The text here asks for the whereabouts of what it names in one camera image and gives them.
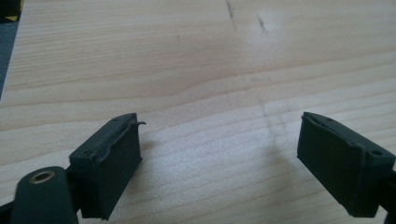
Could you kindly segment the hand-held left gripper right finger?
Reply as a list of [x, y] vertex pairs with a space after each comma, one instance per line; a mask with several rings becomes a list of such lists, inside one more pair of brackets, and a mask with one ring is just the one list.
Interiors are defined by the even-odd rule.
[[325, 116], [305, 112], [297, 158], [353, 217], [396, 217], [396, 156]]

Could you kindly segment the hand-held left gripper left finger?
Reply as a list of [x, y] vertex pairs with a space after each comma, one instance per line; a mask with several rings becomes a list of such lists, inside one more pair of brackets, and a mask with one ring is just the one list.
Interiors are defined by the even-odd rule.
[[85, 218], [109, 219], [142, 161], [136, 113], [115, 117], [69, 156]]

